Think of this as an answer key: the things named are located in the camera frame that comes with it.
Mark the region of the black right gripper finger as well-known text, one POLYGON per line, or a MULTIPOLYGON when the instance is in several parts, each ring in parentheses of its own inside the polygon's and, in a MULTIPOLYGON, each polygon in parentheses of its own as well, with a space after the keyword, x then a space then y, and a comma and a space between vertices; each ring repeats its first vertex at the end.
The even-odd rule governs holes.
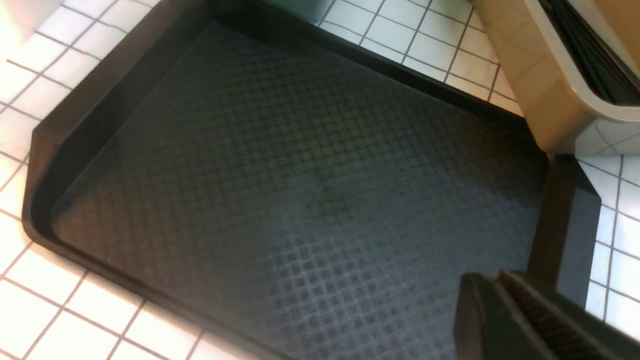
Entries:
POLYGON ((460 360, 637 360, 639 342, 520 271, 461 277, 454 321, 460 360))

